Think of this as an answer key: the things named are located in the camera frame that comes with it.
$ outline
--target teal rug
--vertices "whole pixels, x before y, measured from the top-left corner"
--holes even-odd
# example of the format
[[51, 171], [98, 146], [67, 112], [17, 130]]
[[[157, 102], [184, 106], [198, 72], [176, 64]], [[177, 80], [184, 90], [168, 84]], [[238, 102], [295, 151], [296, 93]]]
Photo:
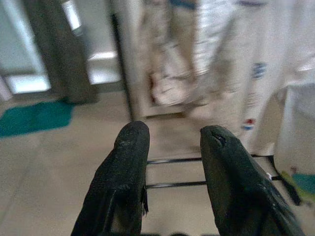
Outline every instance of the teal rug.
[[72, 109], [73, 105], [61, 101], [8, 109], [0, 118], [0, 137], [67, 126]]

